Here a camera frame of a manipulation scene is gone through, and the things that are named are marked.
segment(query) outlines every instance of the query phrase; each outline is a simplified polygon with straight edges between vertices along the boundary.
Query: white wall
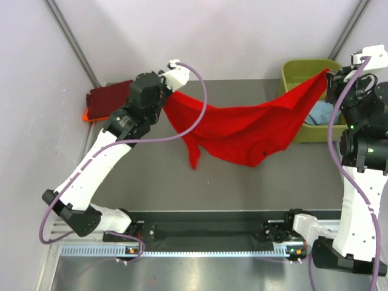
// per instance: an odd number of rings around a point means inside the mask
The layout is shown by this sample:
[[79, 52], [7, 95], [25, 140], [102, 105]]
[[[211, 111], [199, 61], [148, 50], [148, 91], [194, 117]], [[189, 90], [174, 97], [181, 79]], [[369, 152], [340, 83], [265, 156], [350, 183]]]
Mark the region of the white wall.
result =
[[100, 83], [171, 58], [205, 79], [279, 78], [295, 58], [327, 58], [358, 0], [56, 0]]
[[42, 0], [1, 2], [0, 43], [0, 289], [31, 291], [41, 195], [77, 164], [92, 85]]
[[[336, 61], [341, 65], [349, 65], [352, 53], [371, 45], [384, 44], [388, 50], [387, 5], [386, 0], [371, 1]], [[388, 81], [388, 69], [384, 69], [376, 75], [379, 77], [379, 81]]]

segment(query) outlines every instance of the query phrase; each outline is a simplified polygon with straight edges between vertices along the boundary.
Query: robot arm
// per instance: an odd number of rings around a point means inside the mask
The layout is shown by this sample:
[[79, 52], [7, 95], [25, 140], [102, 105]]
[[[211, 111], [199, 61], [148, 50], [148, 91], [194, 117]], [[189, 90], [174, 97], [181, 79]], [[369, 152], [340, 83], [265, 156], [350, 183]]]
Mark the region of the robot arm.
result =
[[[328, 72], [327, 100], [336, 103], [348, 80], [371, 56], [363, 73], [346, 95], [341, 111], [348, 129], [339, 142], [343, 169], [368, 197], [367, 206], [350, 182], [344, 180], [344, 198], [338, 233], [332, 234], [318, 220], [301, 213], [293, 218], [292, 229], [312, 248], [314, 263], [324, 269], [353, 273], [372, 273], [376, 237], [370, 209], [378, 216], [383, 188], [388, 180], [388, 82], [377, 84], [373, 70], [388, 67], [388, 53], [383, 45], [367, 47], [352, 55], [355, 67]], [[380, 263], [380, 275], [387, 266]]]
[[189, 80], [189, 70], [176, 65], [177, 62], [171, 60], [167, 72], [138, 75], [130, 84], [126, 105], [110, 115], [79, 166], [55, 190], [46, 190], [43, 194], [43, 200], [50, 205], [69, 181], [76, 178], [53, 210], [79, 236], [86, 236], [94, 230], [124, 233], [134, 220], [125, 210], [100, 207], [90, 201], [111, 169], [135, 144], [118, 144], [100, 155], [97, 152], [116, 141], [142, 138], [150, 131], [150, 126], [158, 122], [168, 97]]

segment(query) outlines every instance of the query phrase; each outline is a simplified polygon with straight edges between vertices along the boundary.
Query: table surface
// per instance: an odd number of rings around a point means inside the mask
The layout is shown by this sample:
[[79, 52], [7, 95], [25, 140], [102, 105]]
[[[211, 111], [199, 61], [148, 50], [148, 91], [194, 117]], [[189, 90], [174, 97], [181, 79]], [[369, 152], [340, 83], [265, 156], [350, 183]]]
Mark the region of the table surface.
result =
[[[215, 106], [255, 105], [276, 98], [278, 80], [207, 81]], [[199, 82], [182, 90], [202, 99]], [[94, 138], [103, 122], [97, 123]], [[176, 134], [162, 113], [148, 138]], [[189, 165], [182, 139], [138, 144], [109, 173], [93, 202], [109, 208], [145, 210], [340, 209], [343, 182], [325, 143], [291, 144], [257, 167], [222, 161], [201, 150]]]
[[[104, 262], [72, 284], [100, 258], [62, 257], [52, 291], [311, 291], [307, 263], [270, 263], [253, 258], [144, 258], [124, 267]], [[365, 291], [364, 275], [312, 269], [317, 290]]]

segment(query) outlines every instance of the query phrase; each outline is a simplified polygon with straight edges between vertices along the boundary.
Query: red towel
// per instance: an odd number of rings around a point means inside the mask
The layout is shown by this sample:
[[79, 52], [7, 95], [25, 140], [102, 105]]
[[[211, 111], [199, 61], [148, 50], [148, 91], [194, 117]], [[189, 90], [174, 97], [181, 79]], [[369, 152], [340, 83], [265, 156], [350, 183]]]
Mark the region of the red towel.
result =
[[132, 81], [124, 81], [107, 87], [92, 89], [86, 95], [87, 111], [84, 121], [98, 121], [109, 118], [109, 115], [125, 105], [129, 95], [129, 84]]
[[[196, 168], [201, 154], [199, 146], [217, 158], [250, 167], [285, 150], [324, 93], [326, 71], [261, 105], [228, 108], [208, 105], [198, 126], [183, 136], [192, 168]], [[181, 133], [193, 124], [202, 105], [201, 101], [175, 92], [164, 111], [174, 129]]]

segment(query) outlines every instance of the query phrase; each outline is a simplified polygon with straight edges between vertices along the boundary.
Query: plastic bin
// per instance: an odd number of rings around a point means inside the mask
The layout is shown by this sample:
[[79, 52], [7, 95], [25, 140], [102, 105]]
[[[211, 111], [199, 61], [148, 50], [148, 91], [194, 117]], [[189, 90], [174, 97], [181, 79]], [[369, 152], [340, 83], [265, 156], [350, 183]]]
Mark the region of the plastic bin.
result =
[[[285, 63], [281, 69], [282, 80], [278, 90], [279, 96], [327, 68], [337, 71], [341, 66], [331, 59], [296, 59]], [[326, 93], [322, 94], [320, 99], [325, 97]], [[333, 140], [339, 139], [345, 129], [347, 129], [347, 126], [341, 115], [339, 124], [334, 125], [333, 128]], [[293, 141], [297, 143], [326, 142], [327, 125], [303, 124]]]

